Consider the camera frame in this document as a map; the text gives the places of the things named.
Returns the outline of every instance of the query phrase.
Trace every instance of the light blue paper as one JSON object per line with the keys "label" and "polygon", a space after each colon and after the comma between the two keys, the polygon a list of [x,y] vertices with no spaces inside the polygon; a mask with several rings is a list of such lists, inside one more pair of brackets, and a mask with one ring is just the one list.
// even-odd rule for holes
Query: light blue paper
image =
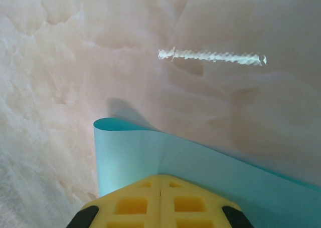
{"label": "light blue paper", "polygon": [[194,142],[130,122],[94,123],[100,195],[170,174],[238,203],[254,227],[321,227],[321,192]]}

